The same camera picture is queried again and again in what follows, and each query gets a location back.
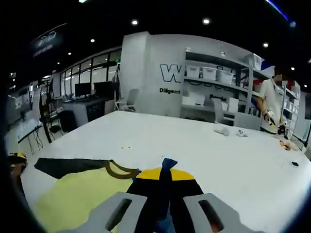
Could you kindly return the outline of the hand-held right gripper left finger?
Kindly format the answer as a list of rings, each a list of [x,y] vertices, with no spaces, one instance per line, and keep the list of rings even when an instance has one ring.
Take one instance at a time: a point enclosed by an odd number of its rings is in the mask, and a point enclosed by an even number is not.
[[[81,233],[161,233],[162,169],[139,173],[127,192],[118,192],[91,210]]]

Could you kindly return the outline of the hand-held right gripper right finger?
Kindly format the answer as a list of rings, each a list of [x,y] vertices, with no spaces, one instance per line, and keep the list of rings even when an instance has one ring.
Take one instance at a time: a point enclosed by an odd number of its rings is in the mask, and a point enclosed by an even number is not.
[[[195,178],[170,169],[170,233],[242,233],[236,210],[212,193],[204,193]]]

